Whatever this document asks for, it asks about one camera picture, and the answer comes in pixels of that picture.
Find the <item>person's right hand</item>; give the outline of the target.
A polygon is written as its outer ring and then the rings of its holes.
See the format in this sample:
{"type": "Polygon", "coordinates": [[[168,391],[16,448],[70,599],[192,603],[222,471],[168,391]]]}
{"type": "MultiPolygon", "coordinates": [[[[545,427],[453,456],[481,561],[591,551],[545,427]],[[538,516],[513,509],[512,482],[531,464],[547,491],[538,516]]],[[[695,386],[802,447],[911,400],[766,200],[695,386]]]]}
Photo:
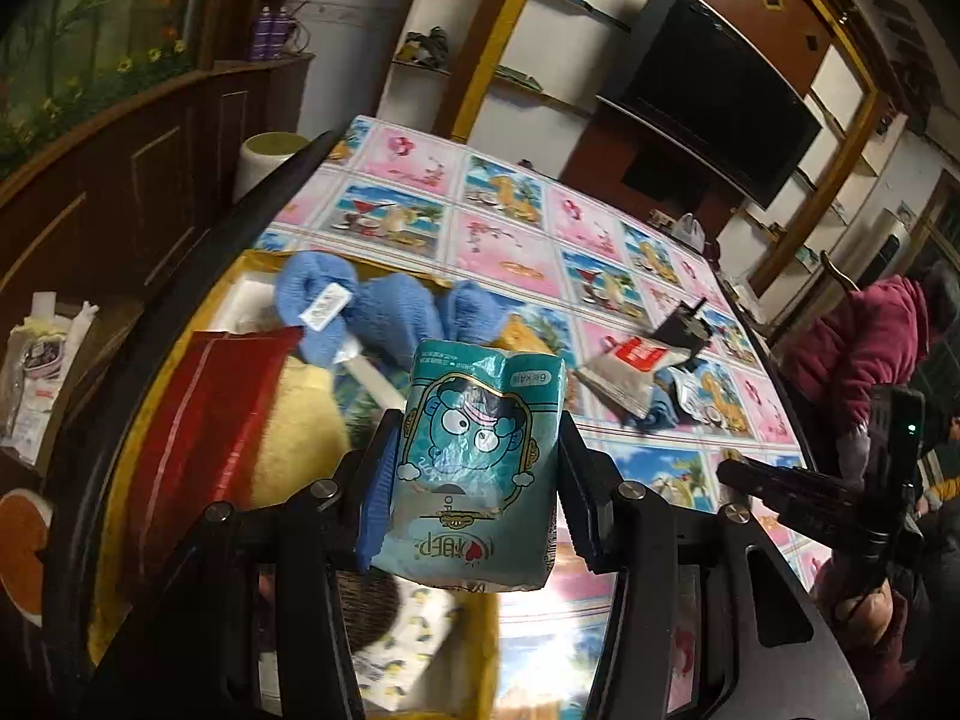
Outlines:
{"type": "Polygon", "coordinates": [[[877,589],[855,592],[850,571],[834,557],[818,569],[811,595],[828,628],[846,647],[873,647],[892,624],[895,603],[890,583],[884,580],[877,589]]]}

